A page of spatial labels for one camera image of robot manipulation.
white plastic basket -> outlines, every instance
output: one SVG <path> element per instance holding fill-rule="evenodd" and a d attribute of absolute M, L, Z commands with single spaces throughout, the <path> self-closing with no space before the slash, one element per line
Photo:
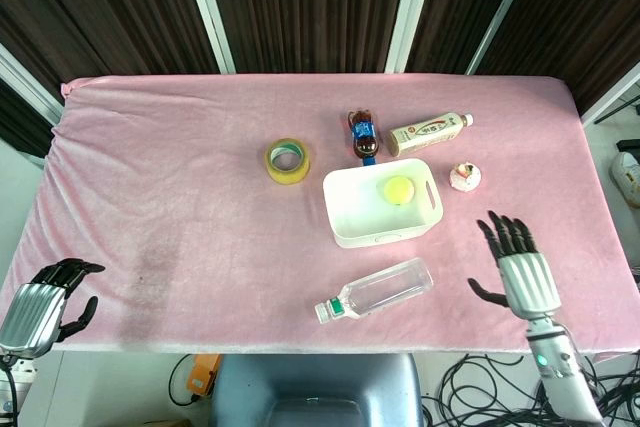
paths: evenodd
<path fill-rule="evenodd" d="M 385 183 L 396 175 L 408 177 L 415 187 L 413 199 L 404 205 L 392 205 L 383 195 Z M 335 170 L 324 178 L 323 188 L 329 223 L 340 247 L 411 239 L 442 219 L 436 183 L 420 159 Z"/>

silver robotic hand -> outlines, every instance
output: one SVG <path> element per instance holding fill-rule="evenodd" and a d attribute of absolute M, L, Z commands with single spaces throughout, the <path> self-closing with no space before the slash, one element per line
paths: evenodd
<path fill-rule="evenodd" d="M 32 360 L 49 352 L 54 342 L 84 330 L 93 318 L 98 306 L 95 296 L 78 320 L 61 325 L 69 296 L 87 274 L 103 270 L 81 259 L 64 259 L 42 269 L 16 292 L 0 327 L 0 426 L 17 425 L 35 378 Z"/>
<path fill-rule="evenodd" d="M 522 221 L 491 211 L 489 217 L 497 237 L 482 220 L 478 225 L 496 259 L 506 295 L 487 292 L 475 279 L 468 279 L 471 289 L 529 322 L 527 340 L 553 411 L 574 425 L 604 425 L 570 334 L 553 321 L 561 303 L 549 264 Z"/>

yellow ball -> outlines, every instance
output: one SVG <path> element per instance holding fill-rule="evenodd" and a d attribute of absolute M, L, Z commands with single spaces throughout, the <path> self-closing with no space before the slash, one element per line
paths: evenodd
<path fill-rule="evenodd" d="M 415 193 L 416 189 L 413 186 L 413 182 L 407 177 L 391 177 L 384 184 L 384 198 L 390 204 L 408 204 Z"/>

bottle cap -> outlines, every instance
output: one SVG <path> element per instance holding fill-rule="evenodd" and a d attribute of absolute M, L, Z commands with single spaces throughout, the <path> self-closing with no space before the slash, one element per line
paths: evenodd
<path fill-rule="evenodd" d="M 316 304 L 316 315 L 321 324 L 326 324 L 331 320 L 331 315 L 329 315 L 329 311 L 327 310 L 327 306 L 324 305 L 324 302 Z"/>

table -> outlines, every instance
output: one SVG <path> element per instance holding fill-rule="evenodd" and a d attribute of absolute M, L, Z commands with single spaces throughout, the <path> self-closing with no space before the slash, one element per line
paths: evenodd
<path fill-rule="evenodd" d="M 44 180 L 3 287 L 67 256 L 106 266 L 85 279 L 100 304 L 62 348 L 171 352 L 523 351 L 526 324 L 480 301 L 467 277 L 502 289 L 475 220 L 523 219 L 556 278 L 557 318 L 585 352 L 640 347 L 640 296 L 567 87 L 545 77 L 402 75 L 141 76 L 63 86 Z M 371 109 L 379 132 L 448 111 L 475 123 L 415 153 L 431 167 L 444 218 L 426 235 L 345 250 L 332 237 L 322 180 L 358 166 L 346 113 Z M 311 170 L 274 183 L 263 152 L 295 137 Z M 392 160 L 385 146 L 379 162 Z M 448 186 L 454 163 L 483 172 Z M 421 256 L 429 293 L 327 325 L 314 305 L 347 282 Z"/>

